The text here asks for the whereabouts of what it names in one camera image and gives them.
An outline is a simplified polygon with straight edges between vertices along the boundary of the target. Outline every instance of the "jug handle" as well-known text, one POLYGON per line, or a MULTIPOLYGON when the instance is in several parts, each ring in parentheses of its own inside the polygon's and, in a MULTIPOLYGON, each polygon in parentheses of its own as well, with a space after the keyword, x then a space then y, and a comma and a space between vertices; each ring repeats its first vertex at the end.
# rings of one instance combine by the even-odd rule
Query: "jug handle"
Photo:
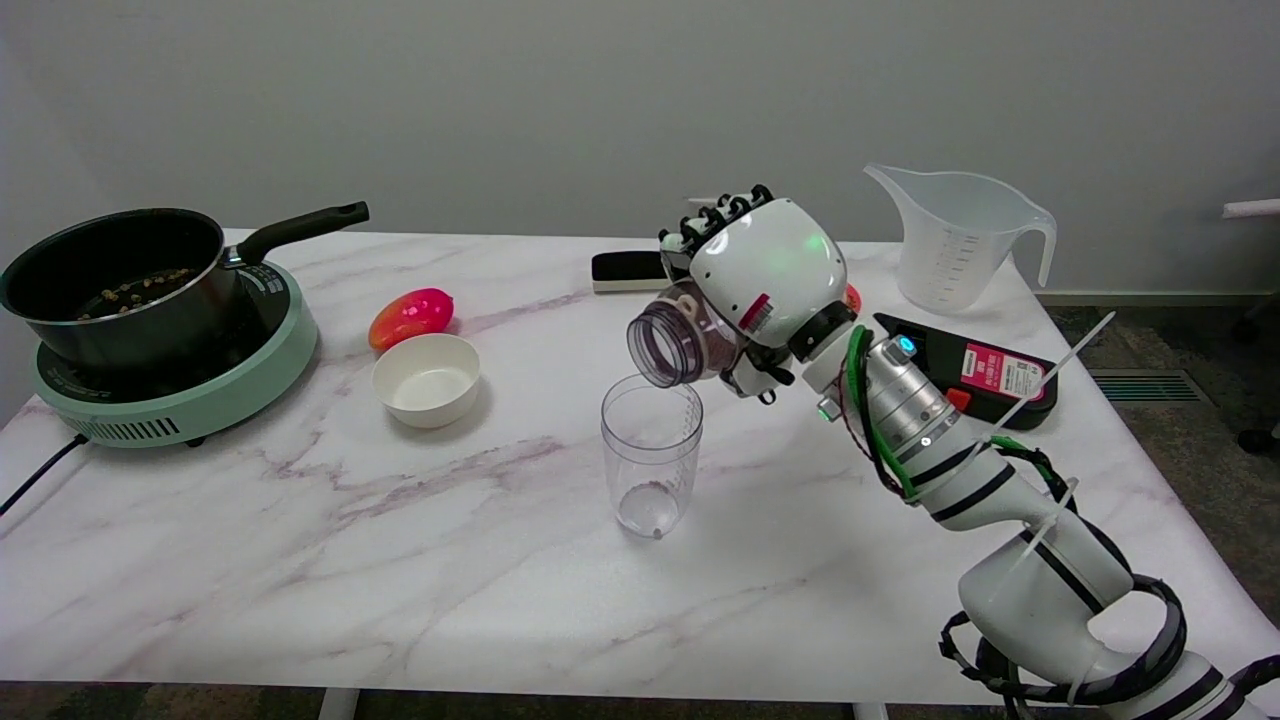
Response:
POLYGON ((1039 231, 1044 233, 1044 249, 1041 250, 1041 273, 1037 278, 1039 286, 1044 287, 1048 282, 1048 269, 1053 265, 1053 247, 1057 245, 1057 222, 1053 218, 1044 218, 1036 220, 1023 228, 1023 232, 1018 233, 1021 237, 1029 231, 1039 231))

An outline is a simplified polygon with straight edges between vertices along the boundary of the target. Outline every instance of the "robotic arm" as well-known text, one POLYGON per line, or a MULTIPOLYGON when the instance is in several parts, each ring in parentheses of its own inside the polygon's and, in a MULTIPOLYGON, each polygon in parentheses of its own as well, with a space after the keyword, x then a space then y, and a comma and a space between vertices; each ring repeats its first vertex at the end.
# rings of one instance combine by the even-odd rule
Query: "robotic arm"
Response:
POLYGON ((1115 543, 1076 515, 1071 489, 1043 454, 1006 438, 986 442, 910 361, 909 338, 874 342, 855 324, 844 304, 844 255, 799 205, 756 186, 685 218, 678 232, 663 231, 659 243, 672 284, 627 327, 649 382, 718 377, 768 405, 801 365, 822 414, 845 418, 851 433, 860 427, 881 480, 909 505, 955 532, 1005 520, 1027 528, 960 578, 964 611, 947 623, 940 648, 965 676, 1004 696, 1011 712, 1033 700, 1103 706, 1119 720, 1265 717, 1245 694, 1266 673, 1251 666, 1233 678, 1248 678, 1238 687, 1185 652, 1176 596, 1134 575, 1115 543), (1006 457, 1036 465, 1051 496, 1006 457), (1088 629, 1133 591, 1166 603, 1165 628, 1138 655, 1107 648, 1088 629), (950 638, 970 621, 983 637, 973 664, 950 638), (1055 684, 1023 684, 1019 667, 1055 684))

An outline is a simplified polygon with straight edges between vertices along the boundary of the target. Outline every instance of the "green cable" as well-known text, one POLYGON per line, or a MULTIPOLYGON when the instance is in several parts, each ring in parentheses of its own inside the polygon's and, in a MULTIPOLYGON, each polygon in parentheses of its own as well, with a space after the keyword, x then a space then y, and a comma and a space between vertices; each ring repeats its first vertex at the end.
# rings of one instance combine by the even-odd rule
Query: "green cable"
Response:
MULTIPOLYGON (((995 445, 996 447, 1004 447, 1005 450, 1019 450, 1024 452, 1030 452, 1030 448, 1027 447, 1025 445, 1018 442, 1011 437, 1005 437, 1005 436, 991 436, 991 445, 995 445)), ((1047 483, 1053 482, 1053 475, 1050 474, 1050 471, 1044 469, 1043 465, 1032 464, 1032 466, 1036 468, 1036 471, 1041 474, 1041 478, 1043 478, 1044 482, 1047 483)))
MULTIPOLYGON (((863 366, 863 360, 867 356, 867 343, 870 342, 870 336, 863 325, 854 328, 852 334, 849 336, 849 352, 845 355, 845 383, 849 386, 849 397, 854 401, 854 407, 858 407, 858 375, 863 366)), ((897 478, 897 482, 902 486, 904 500, 911 500, 915 497, 915 487, 911 484, 911 475, 906 471, 906 468, 897 461, 893 456, 893 451, 881 437, 879 430, 874 425, 870 428, 864 428, 872 437, 867 438, 868 442, 876 443, 876 450, 881 455, 881 460, 890 469, 891 473, 897 478)))

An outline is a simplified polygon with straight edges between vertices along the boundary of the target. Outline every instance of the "baseboard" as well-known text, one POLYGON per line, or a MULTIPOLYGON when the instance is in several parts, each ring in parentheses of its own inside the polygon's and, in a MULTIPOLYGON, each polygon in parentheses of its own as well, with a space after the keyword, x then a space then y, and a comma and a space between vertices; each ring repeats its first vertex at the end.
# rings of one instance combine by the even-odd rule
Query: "baseboard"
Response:
POLYGON ((1249 306, 1268 292, 1096 292, 1042 290, 1036 293, 1041 305, 1101 305, 1103 307, 1204 307, 1249 306))

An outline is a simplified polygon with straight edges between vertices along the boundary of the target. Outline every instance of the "white wall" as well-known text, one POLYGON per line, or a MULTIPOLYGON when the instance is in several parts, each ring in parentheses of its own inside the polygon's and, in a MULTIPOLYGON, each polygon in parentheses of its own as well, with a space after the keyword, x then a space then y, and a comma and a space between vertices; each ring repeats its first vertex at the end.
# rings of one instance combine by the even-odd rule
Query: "white wall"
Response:
MULTIPOLYGON (((33 241, 111 208, 0 40, 0 268, 33 241)), ((31 397, 35 345, 36 336, 0 310, 0 427, 31 397)))
POLYGON ((652 236, 762 181, 895 240, 876 159, 1047 206, 1053 288, 1267 290, 1280 225, 1215 217, 1280 195, 1276 28, 1268 0, 5 0, 37 95, 6 124, 54 168, 14 181, 5 250, 102 199, 652 236))

